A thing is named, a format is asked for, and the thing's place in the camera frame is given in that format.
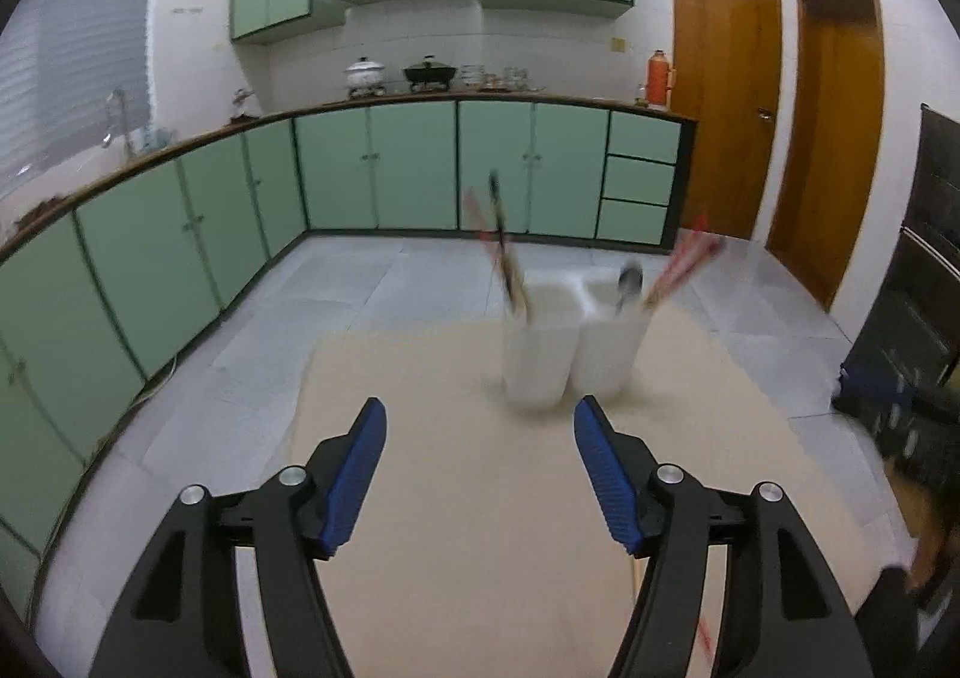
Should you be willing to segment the plain wooden chopstick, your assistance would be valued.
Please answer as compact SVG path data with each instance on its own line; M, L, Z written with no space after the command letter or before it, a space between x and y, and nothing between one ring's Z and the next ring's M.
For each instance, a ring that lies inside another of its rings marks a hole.
M641 582L643 582L644 563L641 559L630 559L631 568L631 595L633 600L640 598Z

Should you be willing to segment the silver metal spoon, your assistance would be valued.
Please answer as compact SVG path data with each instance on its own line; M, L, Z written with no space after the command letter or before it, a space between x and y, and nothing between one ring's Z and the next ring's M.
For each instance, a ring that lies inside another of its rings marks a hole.
M639 262L625 263L617 280L619 297L615 304L615 313L620 314L627 304L638 301L643 294L643 266Z

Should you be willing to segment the red patterned bamboo chopstick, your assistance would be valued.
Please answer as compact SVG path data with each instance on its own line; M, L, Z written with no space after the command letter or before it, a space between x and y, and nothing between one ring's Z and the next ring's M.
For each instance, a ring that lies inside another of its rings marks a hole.
M487 219L483 217L482 208L480 208L480 202L477 199L477 194L475 194L472 189L464 192L462 207L464 207L467 221L469 222L473 231L477 233L478 239L480 239L480 241L483 242L483 246L487 248L488 255L491 257L491 260L493 260L493 265L496 267L496 272L498 272L498 275L500 275L503 288L505 288L503 274L501 274L500 254L498 254L498 242L496 242L494 225L490 226L487 223Z

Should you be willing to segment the green lower kitchen cabinets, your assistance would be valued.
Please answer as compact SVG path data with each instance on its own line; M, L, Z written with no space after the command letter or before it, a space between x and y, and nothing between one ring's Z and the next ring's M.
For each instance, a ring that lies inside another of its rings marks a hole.
M71 501L143 389L311 235L463 235L501 184L518 238L674 246L697 124L511 93L231 125L46 203L2 249L2 590L28 613Z

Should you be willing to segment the white twin utensil holder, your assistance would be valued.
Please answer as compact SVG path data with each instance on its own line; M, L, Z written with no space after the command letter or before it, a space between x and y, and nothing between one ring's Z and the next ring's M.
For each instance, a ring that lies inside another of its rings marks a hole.
M524 410L548 410L566 394L620 395L652 322L639 299L625 301L617 275L542 272L526 280L529 309L503 324L506 398Z

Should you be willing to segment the brown wooden door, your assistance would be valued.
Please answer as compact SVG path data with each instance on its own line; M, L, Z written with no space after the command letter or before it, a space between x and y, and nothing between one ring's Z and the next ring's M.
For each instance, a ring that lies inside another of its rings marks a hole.
M866 215L884 103L880 0L797 0L793 127L766 249L825 309Z
M782 67L781 0L674 0L670 109L697 121L682 223L754 234Z

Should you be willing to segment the white cooking pot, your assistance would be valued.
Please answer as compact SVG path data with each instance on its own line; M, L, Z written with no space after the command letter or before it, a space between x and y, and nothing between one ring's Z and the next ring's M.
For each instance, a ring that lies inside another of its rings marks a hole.
M350 100L358 98L375 98L386 93L384 83L386 66L381 62L371 61L368 57L359 57L358 61L348 65L345 70L347 95Z

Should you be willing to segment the glass jars on counter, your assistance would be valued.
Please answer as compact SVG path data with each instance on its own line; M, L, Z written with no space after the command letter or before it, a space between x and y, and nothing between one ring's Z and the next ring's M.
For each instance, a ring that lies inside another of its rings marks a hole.
M482 64L462 65L459 68L459 82L466 90L500 91L500 93L534 93L537 86L532 83L529 71L525 67L508 67L490 70Z

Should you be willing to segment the orange thermos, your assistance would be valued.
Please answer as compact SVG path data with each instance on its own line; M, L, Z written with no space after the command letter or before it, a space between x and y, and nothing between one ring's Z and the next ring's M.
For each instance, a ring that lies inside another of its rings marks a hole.
M674 67L664 51L652 52L647 61L646 101L651 107L667 109L672 93Z

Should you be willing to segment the black wok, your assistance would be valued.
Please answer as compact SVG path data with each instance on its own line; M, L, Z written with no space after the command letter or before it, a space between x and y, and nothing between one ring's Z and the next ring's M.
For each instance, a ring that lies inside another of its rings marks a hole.
M433 54L427 54L420 62L404 68L404 77L412 93L449 91L455 75L457 68L454 65L439 62Z

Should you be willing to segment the chrome sink faucet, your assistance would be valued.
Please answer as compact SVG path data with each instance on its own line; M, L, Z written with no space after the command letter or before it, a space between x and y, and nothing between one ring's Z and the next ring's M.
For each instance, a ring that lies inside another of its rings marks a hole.
M101 146L109 148L116 140L122 142L125 161L130 163L135 157L132 142L130 141L130 127L128 127L127 100L122 88L114 88L106 98L106 130L101 139Z

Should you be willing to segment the window blinds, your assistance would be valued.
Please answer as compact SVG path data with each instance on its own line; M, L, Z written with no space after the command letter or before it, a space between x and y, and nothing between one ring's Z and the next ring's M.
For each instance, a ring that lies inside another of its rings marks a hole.
M153 122L151 0L21 0L2 31L2 192L101 145L106 98Z

